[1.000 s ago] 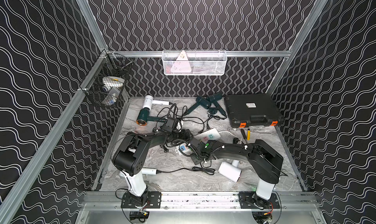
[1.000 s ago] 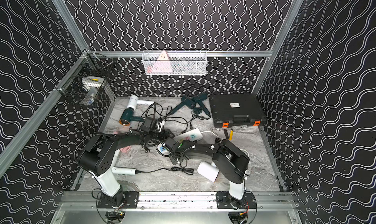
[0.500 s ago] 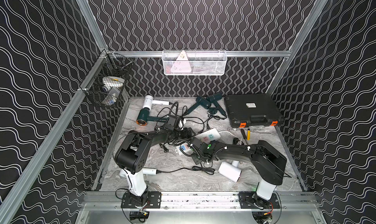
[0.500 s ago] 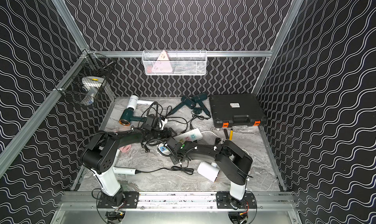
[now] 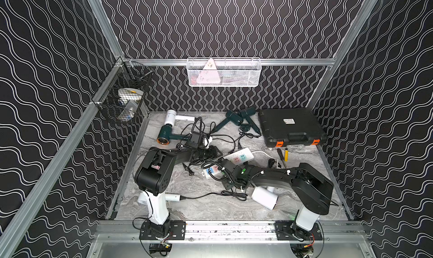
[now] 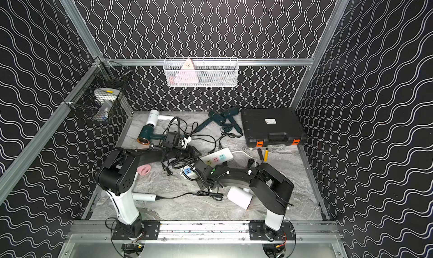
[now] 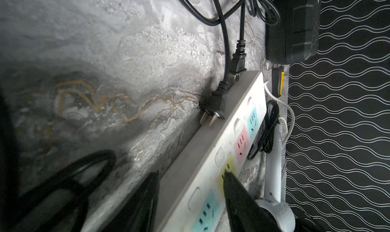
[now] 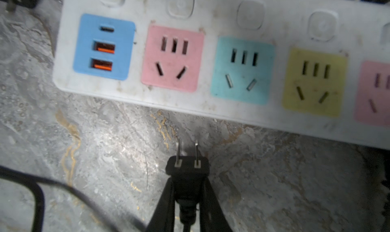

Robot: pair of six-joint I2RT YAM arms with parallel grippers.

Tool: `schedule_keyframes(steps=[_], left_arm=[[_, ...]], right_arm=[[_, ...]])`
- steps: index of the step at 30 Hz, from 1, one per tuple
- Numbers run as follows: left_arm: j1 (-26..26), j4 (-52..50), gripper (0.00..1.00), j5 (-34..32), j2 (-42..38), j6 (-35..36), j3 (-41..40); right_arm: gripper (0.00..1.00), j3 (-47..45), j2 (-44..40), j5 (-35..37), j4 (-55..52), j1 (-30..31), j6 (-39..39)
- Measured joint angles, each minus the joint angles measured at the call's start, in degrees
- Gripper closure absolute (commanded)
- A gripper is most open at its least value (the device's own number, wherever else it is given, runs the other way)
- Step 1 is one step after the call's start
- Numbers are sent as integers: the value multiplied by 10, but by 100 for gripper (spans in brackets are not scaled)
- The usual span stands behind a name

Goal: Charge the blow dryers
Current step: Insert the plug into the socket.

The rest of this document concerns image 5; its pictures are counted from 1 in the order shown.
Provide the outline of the white multicolour power strip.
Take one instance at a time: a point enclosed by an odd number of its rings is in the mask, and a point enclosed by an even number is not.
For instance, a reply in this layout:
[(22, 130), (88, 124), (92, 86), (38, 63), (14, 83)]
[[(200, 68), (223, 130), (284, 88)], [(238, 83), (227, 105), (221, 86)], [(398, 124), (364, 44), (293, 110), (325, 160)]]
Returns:
[[(239, 164), (242, 164), (242, 163), (245, 163), (247, 161), (254, 159), (254, 155), (252, 154), (252, 152), (250, 151), (249, 148), (244, 148), (244, 149), (241, 149), (241, 150), (234, 152), (230, 155), (225, 156), (224, 159), (228, 159), (233, 164), (239, 165)], [(211, 167), (206, 168), (206, 169), (202, 170), (202, 172), (201, 172), (202, 176), (204, 176), (206, 179), (210, 179), (211, 174), (216, 175), (218, 173), (220, 173), (220, 171), (218, 170), (217, 165), (212, 165)]]

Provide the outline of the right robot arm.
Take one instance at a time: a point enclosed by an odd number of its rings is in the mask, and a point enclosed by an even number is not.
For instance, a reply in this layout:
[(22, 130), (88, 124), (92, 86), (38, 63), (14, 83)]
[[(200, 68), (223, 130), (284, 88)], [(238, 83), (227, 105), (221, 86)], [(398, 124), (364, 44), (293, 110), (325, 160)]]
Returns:
[(308, 163), (294, 168), (262, 168), (251, 164), (235, 165), (229, 160), (218, 164), (228, 187), (247, 189), (274, 187), (292, 189), (303, 206), (295, 217), (297, 229), (311, 231), (320, 216), (329, 213), (334, 184)]

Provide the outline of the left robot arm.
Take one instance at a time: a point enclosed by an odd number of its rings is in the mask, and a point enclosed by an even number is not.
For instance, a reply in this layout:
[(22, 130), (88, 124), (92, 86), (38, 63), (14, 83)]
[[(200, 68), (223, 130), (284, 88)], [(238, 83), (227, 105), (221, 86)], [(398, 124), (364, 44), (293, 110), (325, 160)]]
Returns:
[(134, 175), (134, 181), (144, 192), (150, 211), (149, 220), (153, 225), (164, 226), (169, 222), (165, 191), (174, 167), (182, 163), (200, 165), (223, 155), (220, 149), (210, 142), (209, 135), (192, 132), (180, 136), (180, 143), (174, 149), (153, 146), (147, 151)]

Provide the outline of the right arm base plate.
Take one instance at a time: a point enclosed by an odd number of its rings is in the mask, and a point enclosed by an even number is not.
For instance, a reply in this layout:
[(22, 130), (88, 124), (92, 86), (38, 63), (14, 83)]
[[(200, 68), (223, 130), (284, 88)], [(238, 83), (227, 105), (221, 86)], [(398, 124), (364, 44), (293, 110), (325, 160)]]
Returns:
[(275, 233), (278, 241), (312, 242), (324, 239), (322, 228), (318, 222), (314, 223), (311, 231), (296, 226), (295, 221), (275, 221)]

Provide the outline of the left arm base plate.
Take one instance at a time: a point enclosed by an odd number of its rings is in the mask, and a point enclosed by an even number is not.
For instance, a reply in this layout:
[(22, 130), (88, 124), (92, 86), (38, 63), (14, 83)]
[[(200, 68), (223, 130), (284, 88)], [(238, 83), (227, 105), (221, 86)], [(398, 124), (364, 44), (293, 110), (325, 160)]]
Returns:
[(147, 220), (140, 228), (140, 240), (175, 240), (182, 241), (185, 238), (186, 222), (171, 221), (167, 219), (162, 225), (154, 224)]

